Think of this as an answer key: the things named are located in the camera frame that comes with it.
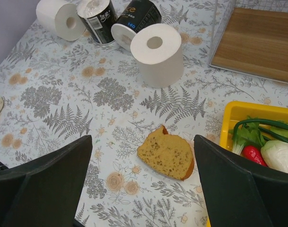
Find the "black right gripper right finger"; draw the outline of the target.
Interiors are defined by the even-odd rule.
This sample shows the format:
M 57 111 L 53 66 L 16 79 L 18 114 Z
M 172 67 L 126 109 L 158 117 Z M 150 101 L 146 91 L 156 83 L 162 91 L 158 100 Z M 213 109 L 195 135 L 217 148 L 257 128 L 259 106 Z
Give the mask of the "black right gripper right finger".
M 288 227 L 288 174 L 236 155 L 201 135 L 194 150 L 212 227 Z

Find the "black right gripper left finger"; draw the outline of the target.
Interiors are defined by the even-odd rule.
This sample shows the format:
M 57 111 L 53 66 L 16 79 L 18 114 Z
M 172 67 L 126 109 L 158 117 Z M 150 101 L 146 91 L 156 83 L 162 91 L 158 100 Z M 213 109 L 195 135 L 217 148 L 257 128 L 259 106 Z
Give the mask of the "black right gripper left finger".
M 75 214 L 92 137 L 8 168 L 0 162 L 0 227 L 80 227 Z

